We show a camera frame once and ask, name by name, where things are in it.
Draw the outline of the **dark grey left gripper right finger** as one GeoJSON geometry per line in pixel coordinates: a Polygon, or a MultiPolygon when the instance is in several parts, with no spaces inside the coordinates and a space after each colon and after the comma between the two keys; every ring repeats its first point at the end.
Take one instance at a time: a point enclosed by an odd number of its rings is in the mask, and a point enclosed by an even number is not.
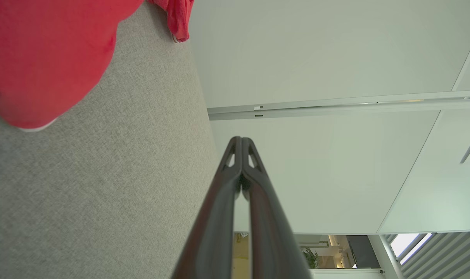
{"type": "Polygon", "coordinates": [[[311,279],[257,148],[242,139],[242,192],[249,202],[251,279],[311,279]]]}

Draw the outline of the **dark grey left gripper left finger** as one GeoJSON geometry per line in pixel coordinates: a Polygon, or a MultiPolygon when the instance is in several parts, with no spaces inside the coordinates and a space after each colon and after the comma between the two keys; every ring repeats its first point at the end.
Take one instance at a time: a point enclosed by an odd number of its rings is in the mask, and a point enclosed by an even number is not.
{"type": "Polygon", "coordinates": [[[231,279],[234,203],[240,193],[242,138],[226,147],[172,279],[231,279]]]}

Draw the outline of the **red shorts with elastic waist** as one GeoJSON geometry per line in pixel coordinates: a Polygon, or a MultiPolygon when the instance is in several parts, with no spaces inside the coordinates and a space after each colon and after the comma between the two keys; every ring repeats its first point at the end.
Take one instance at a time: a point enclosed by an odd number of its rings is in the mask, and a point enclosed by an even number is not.
{"type": "Polygon", "coordinates": [[[42,129],[100,81],[143,0],[0,0],[0,117],[42,129]]]}

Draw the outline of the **green potted plant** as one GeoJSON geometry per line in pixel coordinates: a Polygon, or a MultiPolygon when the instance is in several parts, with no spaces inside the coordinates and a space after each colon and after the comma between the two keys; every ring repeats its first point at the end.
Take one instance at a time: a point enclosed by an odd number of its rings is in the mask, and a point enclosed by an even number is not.
{"type": "Polygon", "coordinates": [[[306,262],[308,264],[308,268],[310,269],[318,269],[320,268],[320,257],[317,253],[313,252],[309,247],[305,247],[302,249],[306,262]]]}

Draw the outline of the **grey window blinds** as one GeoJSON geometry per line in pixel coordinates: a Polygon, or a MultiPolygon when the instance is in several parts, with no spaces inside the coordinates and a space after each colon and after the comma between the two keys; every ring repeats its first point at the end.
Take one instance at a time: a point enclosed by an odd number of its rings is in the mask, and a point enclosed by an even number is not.
{"type": "Polygon", "coordinates": [[[384,235],[403,279],[470,279],[470,232],[384,235]]]}

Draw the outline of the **dark wall panel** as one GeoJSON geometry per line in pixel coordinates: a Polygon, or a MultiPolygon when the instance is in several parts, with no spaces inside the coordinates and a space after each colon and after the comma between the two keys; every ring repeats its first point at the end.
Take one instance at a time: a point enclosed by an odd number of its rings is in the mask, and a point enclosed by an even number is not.
{"type": "Polygon", "coordinates": [[[368,235],[346,235],[346,238],[358,269],[380,269],[368,235]]]}

